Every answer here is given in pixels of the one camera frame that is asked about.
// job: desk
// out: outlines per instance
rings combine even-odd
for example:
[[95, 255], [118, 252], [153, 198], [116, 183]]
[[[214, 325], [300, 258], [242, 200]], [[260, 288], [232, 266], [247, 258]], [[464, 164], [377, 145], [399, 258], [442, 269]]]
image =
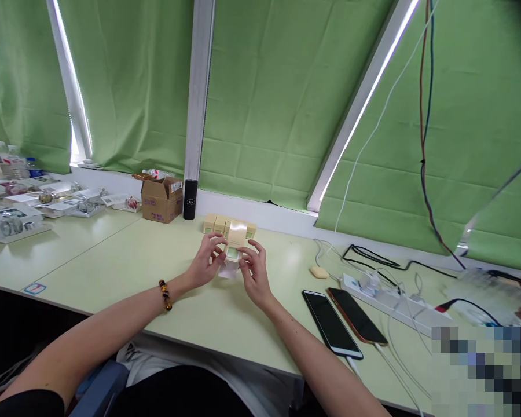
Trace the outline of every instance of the desk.
[[[38, 282], [47, 289], [36, 297], [78, 312], [97, 313], [156, 285], [160, 278], [171, 278], [185, 271], [203, 237], [202, 220], [185, 221], [178, 217], [164, 225], [140, 219], [40, 279]], [[309, 239], [264, 230], [258, 230], [255, 238], [267, 251], [267, 270], [274, 295], [297, 321], [320, 338], [301, 291], [325, 292], [329, 286], [337, 287], [337, 282], [317, 280], [309, 273], [317, 245]], [[344, 271], [337, 255], [323, 256], [321, 262], [335, 275]], [[394, 272], [394, 276], [405, 282], [408, 291], [413, 291], [415, 271], [423, 278], [428, 302], [446, 300], [440, 290], [447, 285], [447, 277], [420, 266], [413, 266], [408, 272]], [[388, 316], [363, 302], [360, 304], [387, 334]], [[403, 361], [419, 382], [429, 387], [431, 358], [416, 331], [396, 320], [391, 324], [394, 344]], [[300, 375], [271, 322], [247, 297], [240, 276], [237, 280], [215, 277], [208, 285], [180, 299], [169, 314], [154, 319], [146, 330], [284, 374]], [[371, 392], [388, 403], [414, 408], [380, 353], [373, 346], [356, 340], [365, 355], [365, 359], [358, 362], [358, 368]], [[400, 370], [389, 348], [385, 350]], [[423, 411], [431, 412], [430, 400], [407, 377], [405, 379]]]
[[107, 210], [88, 219], [48, 219], [51, 231], [0, 243], [0, 288], [20, 291], [140, 218], [140, 213]]

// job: tortoiseshell bracelet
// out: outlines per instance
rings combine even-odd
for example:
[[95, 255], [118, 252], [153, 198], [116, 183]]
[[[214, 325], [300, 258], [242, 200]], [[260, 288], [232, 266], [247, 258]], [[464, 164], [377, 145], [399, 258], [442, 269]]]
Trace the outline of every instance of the tortoiseshell bracelet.
[[166, 311], [170, 311], [172, 309], [172, 302], [170, 301], [170, 293], [168, 292], [168, 287], [166, 287], [166, 283], [164, 280], [158, 281], [158, 285], [160, 286], [160, 290], [162, 291], [162, 296], [164, 297], [164, 304], [166, 304]]

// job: left hand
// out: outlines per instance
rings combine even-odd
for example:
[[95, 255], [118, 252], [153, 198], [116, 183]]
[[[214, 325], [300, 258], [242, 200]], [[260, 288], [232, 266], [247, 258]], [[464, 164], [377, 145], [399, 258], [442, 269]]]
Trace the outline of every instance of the left hand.
[[184, 274], [190, 289], [199, 288], [214, 278], [226, 259], [226, 254], [217, 246], [221, 243], [228, 244], [221, 233], [204, 235], [199, 251]]

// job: blue chair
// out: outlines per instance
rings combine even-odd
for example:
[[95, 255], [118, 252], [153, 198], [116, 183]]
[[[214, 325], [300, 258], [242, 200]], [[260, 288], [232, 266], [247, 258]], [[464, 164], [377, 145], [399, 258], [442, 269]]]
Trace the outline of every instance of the blue chair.
[[69, 417], [104, 417], [118, 394], [126, 387], [127, 368], [109, 360], [70, 413]]

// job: roller blind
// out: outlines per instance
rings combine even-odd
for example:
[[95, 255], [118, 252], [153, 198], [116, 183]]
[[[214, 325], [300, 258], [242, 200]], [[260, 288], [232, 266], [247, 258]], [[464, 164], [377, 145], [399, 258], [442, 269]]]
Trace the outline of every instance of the roller blind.
[[218, 0], [199, 187], [306, 210], [391, 0]]
[[[478, 0], [440, 2], [436, 11], [427, 189], [438, 229], [452, 249], [464, 225], [521, 165], [520, 11], [517, 2]], [[353, 161], [375, 128], [423, 27], [421, 2], [336, 169], [317, 226], [334, 229]], [[430, 227], [421, 190], [420, 52], [359, 159], [337, 229], [446, 254]], [[481, 232], [471, 237], [475, 249], [469, 255], [521, 267], [521, 178], [481, 222]]]
[[0, 0], [0, 141], [69, 172], [71, 125], [45, 0]]
[[193, 2], [58, 3], [93, 160], [107, 170], [183, 175]]

